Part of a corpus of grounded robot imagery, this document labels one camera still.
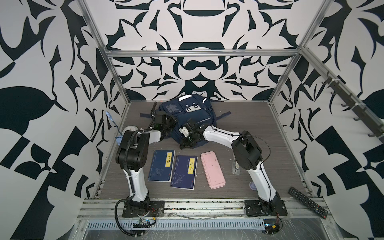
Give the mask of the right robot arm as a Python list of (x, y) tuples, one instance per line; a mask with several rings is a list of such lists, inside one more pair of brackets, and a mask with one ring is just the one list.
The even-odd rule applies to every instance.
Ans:
[(213, 125), (197, 125), (189, 120), (178, 129), (178, 132), (182, 136), (182, 148), (193, 148), (198, 143), (206, 141), (232, 149), (237, 163), (249, 173), (257, 188), (262, 211), (267, 214), (286, 209), (265, 171), (262, 149), (248, 131), (234, 133)]

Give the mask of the navy blue student backpack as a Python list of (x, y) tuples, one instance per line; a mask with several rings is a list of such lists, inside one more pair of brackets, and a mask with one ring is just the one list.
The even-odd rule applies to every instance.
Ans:
[(179, 128), (184, 125), (187, 120), (193, 119), (199, 125), (205, 125), (207, 127), (210, 125), (216, 126), (218, 120), (231, 114), (231, 112), (226, 112), (220, 116), (216, 116), (210, 99), (197, 94), (184, 95), (182, 97), (164, 102), (158, 107), (157, 104), (154, 104), (150, 114), (140, 114), (143, 118), (151, 119), (149, 128), (153, 130), (155, 130), (154, 116), (156, 111), (165, 111), (177, 120), (175, 128), (171, 132), (171, 135), (167, 138), (174, 139), (179, 145), (182, 139)]

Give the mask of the dark blue book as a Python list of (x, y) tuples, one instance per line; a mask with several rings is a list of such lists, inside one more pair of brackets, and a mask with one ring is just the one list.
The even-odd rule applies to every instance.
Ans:
[(148, 181), (170, 182), (173, 172), (175, 150), (155, 150)]
[(196, 183), (197, 164), (197, 156), (177, 155), (170, 187), (193, 191)]

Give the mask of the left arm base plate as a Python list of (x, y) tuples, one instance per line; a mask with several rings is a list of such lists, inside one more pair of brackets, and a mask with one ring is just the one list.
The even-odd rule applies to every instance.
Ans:
[(163, 217), (165, 210), (164, 201), (134, 202), (129, 201), (124, 205), (123, 218)]

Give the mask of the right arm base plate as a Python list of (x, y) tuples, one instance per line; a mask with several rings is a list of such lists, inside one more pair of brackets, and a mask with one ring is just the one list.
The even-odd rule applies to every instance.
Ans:
[(286, 217), (288, 215), (287, 208), (283, 200), (276, 200), (267, 203), (261, 200), (245, 200), (245, 212), (248, 217)]

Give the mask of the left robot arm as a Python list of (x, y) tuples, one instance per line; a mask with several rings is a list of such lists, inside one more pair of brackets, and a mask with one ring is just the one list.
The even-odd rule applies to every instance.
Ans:
[(157, 103), (154, 103), (149, 118), (151, 122), (146, 129), (136, 126), (124, 128), (116, 153), (116, 163), (124, 171), (129, 183), (130, 195), (125, 205), (144, 212), (150, 210), (149, 190), (144, 178), (149, 145), (161, 142), (176, 124), (174, 117), (157, 109)]

